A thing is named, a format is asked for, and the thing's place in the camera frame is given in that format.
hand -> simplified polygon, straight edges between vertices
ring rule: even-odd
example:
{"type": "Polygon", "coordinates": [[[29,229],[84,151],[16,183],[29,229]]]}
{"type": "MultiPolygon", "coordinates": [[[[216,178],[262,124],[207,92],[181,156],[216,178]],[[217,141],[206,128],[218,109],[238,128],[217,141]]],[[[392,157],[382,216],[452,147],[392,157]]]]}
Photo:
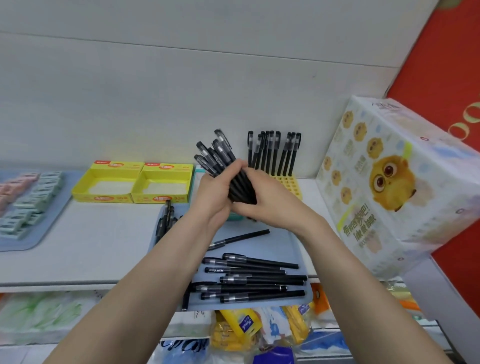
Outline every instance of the hand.
{"type": "Polygon", "coordinates": [[[197,196],[190,210],[204,215],[208,220],[208,228],[214,234],[227,221],[232,207],[228,199],[230,181],[247,163],[235,160],[217,177],[205,174],[200,180],[197,196]]]}
{"type": "Polygon", "coordinates": [[[311,208],[301,202],[275,178],[270,177],[262,170],[252,168],[244,170],[257,195],[257,204],[235,202],[232,206],[233,212],[273,227],[287,229],[293,233],[300,232],[308,220],[319,218],[311,208]]]}

forearm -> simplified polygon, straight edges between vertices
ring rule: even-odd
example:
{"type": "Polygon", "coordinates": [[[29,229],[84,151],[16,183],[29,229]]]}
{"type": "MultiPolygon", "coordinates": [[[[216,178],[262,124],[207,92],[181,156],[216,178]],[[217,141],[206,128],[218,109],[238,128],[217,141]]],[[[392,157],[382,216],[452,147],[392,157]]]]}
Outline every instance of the forearm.
{"type": "Polygon", "coordinates": [[[46,363],[146,363],[214,233],[202,214],[187,213],[74,327],[46,363]]]}
{"type": "Polygon", "coordinates": [[[359,363],[449,363],[437,344],[320,216],[297,231],[359,363]]]}

bundle of pens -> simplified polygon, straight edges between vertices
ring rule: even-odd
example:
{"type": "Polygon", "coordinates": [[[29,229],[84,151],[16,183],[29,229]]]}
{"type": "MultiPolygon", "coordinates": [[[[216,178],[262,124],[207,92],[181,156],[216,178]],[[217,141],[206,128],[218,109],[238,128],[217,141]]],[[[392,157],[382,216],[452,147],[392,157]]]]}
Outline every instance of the bundle of pens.
{"type": "Polygon", "coordinates": [[[289,275],[281,268],[299,269],[298,264],[249,258],[224,253],[222,259],[206,257],[206,273],[225,273],[217,282],[195,282],[190,292],[199,292],[201,299],[218,298],[220,303],[263,301],[305,296],[304,290],[289,291],[287,286],[303,286],[307,276],[289,275]]]}
{"type": "MultiPolygon", "coordinates": [[[[271,173],[272,176],[275,176],[276,169],[276,157],[278,154],[278,149],[280,148],[281,133],[270,130],[266,132],[261,132],[257,136],[255,145],[253,143],[253,131],[248,132],[248,166],[251,168],[261,169],[267,173],[271,173]],[[272,169],[270,172],[270,160],[272,157],[273,150],[273,160],[272,160],[272,169]]],[[[280,163],[278,165],[278,170],[276,172],[277,176],[287,175],[291,176],[293,172],[293,166],[295,164],[295,158],[297,157],[297,150],[300,147],[301,142],[301,133],[288,133],[283,145],[282,156],[280,157],[280,163]]]]}
{"type": "Polygon", "coordinates": [[[175,225],[175,223],[177,222],[178,219],[175,218],[174,215],[175,207],[172,206],[171,200],[167,200],[163,208],[163,216],[158,221],[158,224],[156,226],[155,244],[157,244],[160,239],[162,239],[163,236],[167,233],[167,231],[170,230],[172,226],[175,225]]]}
{"type": "MultiPolygon", "coordinates": [[[[218,176],[227,166],[235,161],[231,145],[220,129],[215,130],[217,138],[212,142],[212,147],[205,147],[202,142],[197,143],[201,155],[195,155],[195,160],[213,177],[218,176]]],[[[233,202],[246,204],[257,203],[255,190],[244,171],[240,171],[230,182],[228,197],[233,202]]]]}

cartoon owl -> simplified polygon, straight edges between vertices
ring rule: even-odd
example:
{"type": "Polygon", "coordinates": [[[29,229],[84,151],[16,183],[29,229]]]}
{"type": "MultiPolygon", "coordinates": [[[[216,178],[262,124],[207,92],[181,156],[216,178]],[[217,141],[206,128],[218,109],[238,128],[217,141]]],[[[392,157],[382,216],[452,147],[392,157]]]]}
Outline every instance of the cartoon owl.
{"type": "Polygon", "coordinates": [[[332,166],[332,159],[329,156],[326,156],[325,159],[324,159],[325,170],[330,170],[331,166],[332,166]]]}
{"type": "Polygon", "coordinates": [[[340,196],[342,197],[342,202],[348,205],[352,200],[352,191],[348,187],[343,187],[340,196]]]}
{"type": "Polygon", "coordinates": [[[340,181],[342,181],[342,175],[340,174],[339,170],[335,170],[332,172],[332,183],[335,186],[338,186],[340,184],[340,181]]]}
{"type": "Polygon", "coordinates": [[[367,124],[364,122],[359,122],[357,125],[355,125],[355,128],[353,129],[353,138],[357,142],[361,142],[365,135],[367,135],[367,124]]]}
{"type": "Polygon", "coordinates": [[[397,212],[415,192],[415,175],[401,156],[388,156],[375,162],[370,173],[374,201],[385,210],[397,212]]]}
{"type": "Polygon", "coordinates": [[[345,129],[348,129],[353,122],[353,111],[345,111],[342,116],[342,125],[345,129]]]}
{"type": "Polygon", "coordinates": [[[370,158],[377,159],[384,151],[384,144],[380,138],[372,138],[367,144],[367,153],[370,158]]]}

white wall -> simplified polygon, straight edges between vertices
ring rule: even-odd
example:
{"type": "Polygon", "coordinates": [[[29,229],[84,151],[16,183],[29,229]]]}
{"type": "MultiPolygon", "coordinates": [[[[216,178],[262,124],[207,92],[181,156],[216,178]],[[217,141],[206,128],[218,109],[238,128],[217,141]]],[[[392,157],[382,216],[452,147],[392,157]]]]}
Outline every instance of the white wall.
{"type": "Polygon", "coordinates": [[[314,176],[350,95],[381,97],[434,0],[4,0],[0,162],[193,162],[221,127],[302,132],[314,176]]]}

